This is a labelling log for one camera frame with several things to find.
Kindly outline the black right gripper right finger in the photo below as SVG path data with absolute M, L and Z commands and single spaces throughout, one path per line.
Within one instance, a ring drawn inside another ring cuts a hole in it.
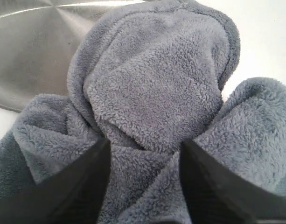
M 234 174 L 193 141 L 181 145 L 181 188 L 195 224 L 286 224 L 286 199 Z

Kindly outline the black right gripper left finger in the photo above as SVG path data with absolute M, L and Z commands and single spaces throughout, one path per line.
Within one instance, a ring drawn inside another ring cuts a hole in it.
M 110 142 L 99 140 L 40 184 L 0 200 L 0 224 L 95 224 L 110 177 Z

